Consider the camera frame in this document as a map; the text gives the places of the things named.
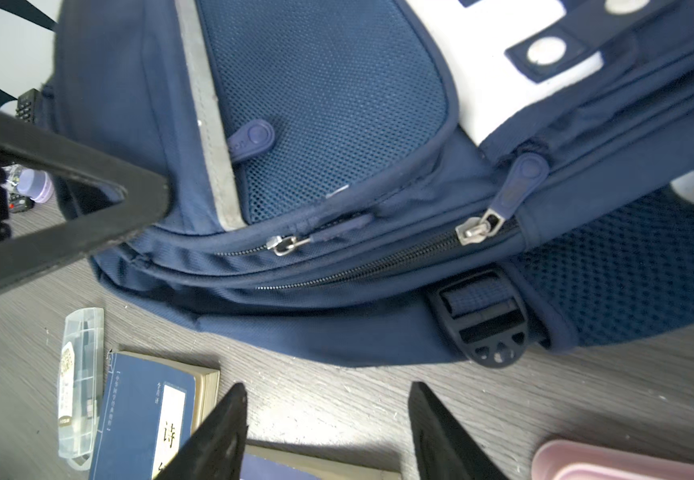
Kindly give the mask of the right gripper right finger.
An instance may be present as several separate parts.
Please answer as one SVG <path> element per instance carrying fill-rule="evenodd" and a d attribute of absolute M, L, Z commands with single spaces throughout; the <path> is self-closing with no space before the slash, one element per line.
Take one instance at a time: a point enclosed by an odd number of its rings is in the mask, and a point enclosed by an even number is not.
<path fill-rule="evenodd" d="M 426 383 L 412 383 L 408 411 L 420 479 L 507 478 Z"/>

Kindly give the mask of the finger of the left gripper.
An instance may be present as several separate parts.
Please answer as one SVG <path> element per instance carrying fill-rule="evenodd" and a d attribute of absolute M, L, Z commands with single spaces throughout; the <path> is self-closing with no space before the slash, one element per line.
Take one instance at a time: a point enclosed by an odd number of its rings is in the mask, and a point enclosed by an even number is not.
<path fill-rule="evenodd" d="M 1 166 L 10 160 L 82 184 L 108 185 L 122 199 L 79 219 L 11 238 L 0 186 L 0 294 L 135 237 L 169 209 L 163 176 L 0 113 L 0 184 Z"/>

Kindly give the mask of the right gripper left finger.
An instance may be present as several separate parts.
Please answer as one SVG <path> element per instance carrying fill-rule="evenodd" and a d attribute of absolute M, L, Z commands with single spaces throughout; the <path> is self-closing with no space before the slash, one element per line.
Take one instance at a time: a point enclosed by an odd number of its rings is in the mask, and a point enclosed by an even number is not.
<path fill-rule="evenodd" d="M 239 480 L 247 440 L 247 391 L 235 383 L 156 480 Z"/>

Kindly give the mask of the purple book yellow label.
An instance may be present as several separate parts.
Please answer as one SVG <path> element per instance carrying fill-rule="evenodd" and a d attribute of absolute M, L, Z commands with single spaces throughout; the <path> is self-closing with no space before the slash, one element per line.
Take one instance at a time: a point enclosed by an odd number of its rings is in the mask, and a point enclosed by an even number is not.
<path fill-rule="evenodd" d="M 348 464 L 313 456 L 247 445 L 240 478 L 401 480 L 399 472 Z"/>

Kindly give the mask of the navy blue student backpack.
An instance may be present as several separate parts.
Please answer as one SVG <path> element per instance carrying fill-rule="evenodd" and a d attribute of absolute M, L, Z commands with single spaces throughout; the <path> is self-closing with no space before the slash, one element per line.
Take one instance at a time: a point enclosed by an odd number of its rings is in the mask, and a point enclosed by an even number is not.
<path fill-rule="evenodd" d="M 66 1 L 45 123 L 165 177 L 92 256 L 340 366 L 694 324 L 694 1 Z"/>

